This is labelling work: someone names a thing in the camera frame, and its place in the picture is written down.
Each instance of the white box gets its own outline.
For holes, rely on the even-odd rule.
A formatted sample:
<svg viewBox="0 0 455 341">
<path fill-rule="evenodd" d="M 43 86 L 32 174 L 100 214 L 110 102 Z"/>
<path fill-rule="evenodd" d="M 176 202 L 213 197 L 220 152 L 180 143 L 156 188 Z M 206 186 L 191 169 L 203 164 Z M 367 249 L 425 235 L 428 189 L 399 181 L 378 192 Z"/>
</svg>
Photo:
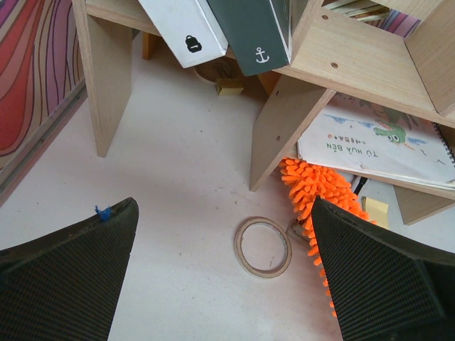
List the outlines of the white box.
<svg viewBox="0 0 455 341">
<path fill-rule="evenodd" d="M 222 57 L 228 41 L 206 0 L 139 0 L 183 67 Z"/>
</svg>

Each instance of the sticky note pad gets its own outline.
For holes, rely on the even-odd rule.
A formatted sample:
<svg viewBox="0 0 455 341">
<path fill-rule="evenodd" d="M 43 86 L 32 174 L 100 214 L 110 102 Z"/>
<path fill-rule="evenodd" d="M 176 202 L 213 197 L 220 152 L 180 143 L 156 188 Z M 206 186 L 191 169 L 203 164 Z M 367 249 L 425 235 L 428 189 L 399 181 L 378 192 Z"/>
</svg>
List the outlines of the sticky note pad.
<svg viewBox="0 0 455 341">
<path fill-rule="evenodd" d="M 216 90 L 220 96 L 232 96 L 241 94 L 244 90 L 243 82 L 238 79 L 223 79 L 216 80 Z"/>
<path fill-rule="evenodd" d="M 385 202 L 374 200 L 370 197 L 362 197 L 362 208 L 370 215 L 371 220 L 375 220 L 378 226 L 389 229 L 387 213 L 389 205 Z"/>
</svg>

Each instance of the backpack icon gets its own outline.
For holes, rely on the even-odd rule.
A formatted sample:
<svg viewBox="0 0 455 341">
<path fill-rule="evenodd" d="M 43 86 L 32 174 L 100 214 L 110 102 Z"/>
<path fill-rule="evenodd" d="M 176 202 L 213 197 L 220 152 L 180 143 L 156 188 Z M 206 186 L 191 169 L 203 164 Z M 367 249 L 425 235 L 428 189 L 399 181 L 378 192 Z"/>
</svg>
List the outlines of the backpack icon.
<svg viewBox="0 0 455 341">
<path fill-rule="evenodd" d="M 198 42 L 198 39 L 193 36 L 186 36 L 185 43 L 188 51 L 191 53 L 202 50 L 202 45 Z"/>
</svg>

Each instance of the book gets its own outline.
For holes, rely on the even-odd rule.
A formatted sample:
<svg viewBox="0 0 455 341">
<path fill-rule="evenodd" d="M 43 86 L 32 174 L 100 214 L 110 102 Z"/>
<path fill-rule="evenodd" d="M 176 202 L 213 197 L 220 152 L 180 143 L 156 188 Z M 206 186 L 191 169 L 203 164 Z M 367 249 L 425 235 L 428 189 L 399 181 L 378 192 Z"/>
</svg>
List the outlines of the book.
<svg viewBox="0 0 455 341">
<path fill-rule="evenodd" d="M 383 8 L 383 5 L 378 5 L 370 0 L 360 0 L 353 2 L 351 4 L 346 4 L 341 7 L 332 9 L 333 12 L 343 14 L 344 16 L 357 16 L 358 14 L 363 14 L 371 11 L 377 11 L 378 9 Z"/>
<path fill-rule="evenodd" d="M 322 4 L 322 7 L 325 9 L 336 9 L 344 5 L 356 2 L 357 0 L 325 0 Z"/>
<path fill-rule="evenodd" d="M 397 36 L 406 38 L 415 31 L 420 23 L 420 19 L 408 16 L 407 14 L 400 13 L 393 9 L 379 27 L 385 31 L 396 34 Z"/>
<path fill-rule="evenodd" d="M 455 188 L 455 159 L 439 126 L 336 94 L 298 142 L 309 163 L 436 188 Z"/>
<path fill-rule="evenodd" d="M 358 14 L 357 16 L 353 16 L 357 21 L 367 22 L 367 21 L 375 21 L 375 20 L 382 20 L 386 19 L 389 16 L 389 9 L 386 7 L 382 7 L 381 9 L 373 12 Z"/>
<path fill-rule="evenodd" d="M 228 41 L 206 0 L 139 0 L 182 67 L 226 54 Z"/>
<path fill-rule="evenodd" d="M 291 60 L 289 0 L 208 0 L 245 76 Z"/>
</svg>

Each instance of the blue thread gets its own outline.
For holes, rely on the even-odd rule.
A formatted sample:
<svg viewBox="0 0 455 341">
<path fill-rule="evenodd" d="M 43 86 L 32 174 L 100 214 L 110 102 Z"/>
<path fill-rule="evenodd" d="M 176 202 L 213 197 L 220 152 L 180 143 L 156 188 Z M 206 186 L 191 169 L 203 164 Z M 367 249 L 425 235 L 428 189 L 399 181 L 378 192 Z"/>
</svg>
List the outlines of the blue thread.
<svg viewBox="0 0 455 341">
<path fill-rule="evenodd" d="M 111 217 L 111 207 L 108 207 L 106 210 L 101 211 L 98 206 L 95 206 L 95 212 L 100 216 L 102 222 L 105 222 Z"/>
</svg>

